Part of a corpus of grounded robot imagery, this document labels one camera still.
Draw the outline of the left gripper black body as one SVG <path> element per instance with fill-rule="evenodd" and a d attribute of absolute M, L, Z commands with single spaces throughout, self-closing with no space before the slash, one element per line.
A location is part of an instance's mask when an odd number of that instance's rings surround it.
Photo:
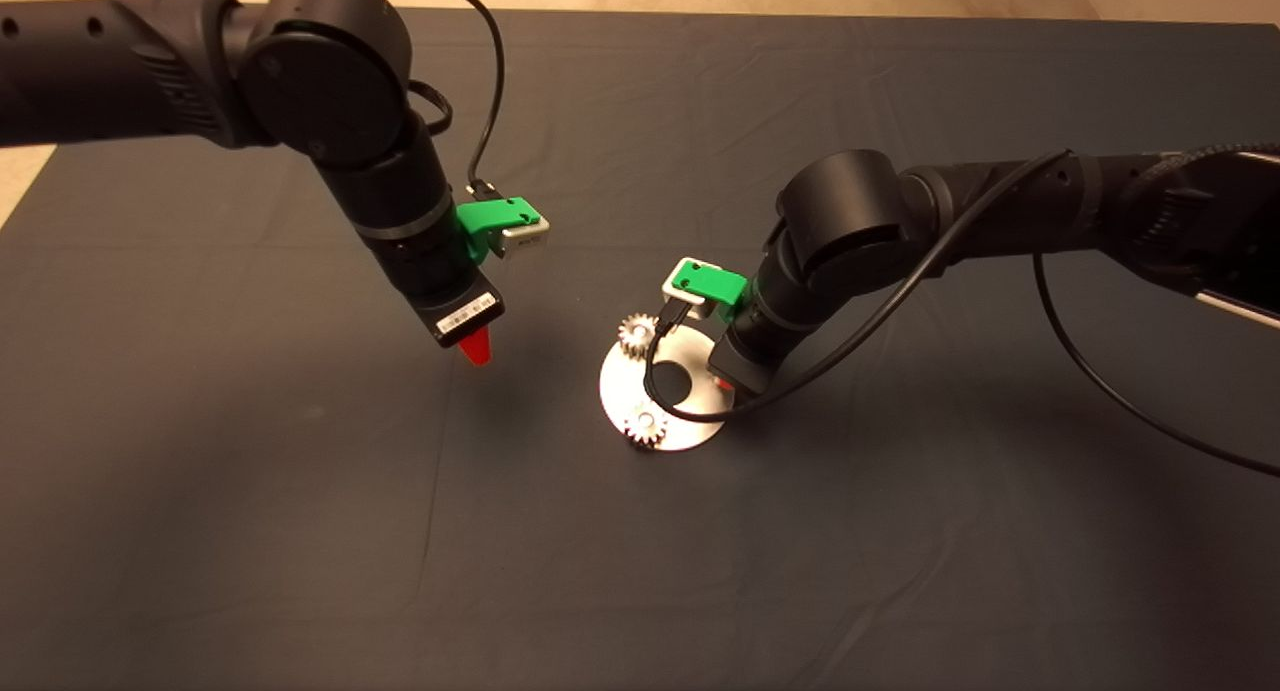
<path fill-rule="evenodd" d="M 385 276 L 443 348 L 458 346 L 506 312 L 465 232 L 388 232 Z"/>

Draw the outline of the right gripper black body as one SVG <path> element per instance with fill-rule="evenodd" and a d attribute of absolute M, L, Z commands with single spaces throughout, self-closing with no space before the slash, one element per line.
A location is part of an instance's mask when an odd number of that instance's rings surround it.
<path fill-rule="evenodd" d="M 735 390 L 759 398 L 771 389 L 785 360 L 786 354 L 749 344 L 736 328 L 730 326 L 716 340 L 708 366 Z"/>

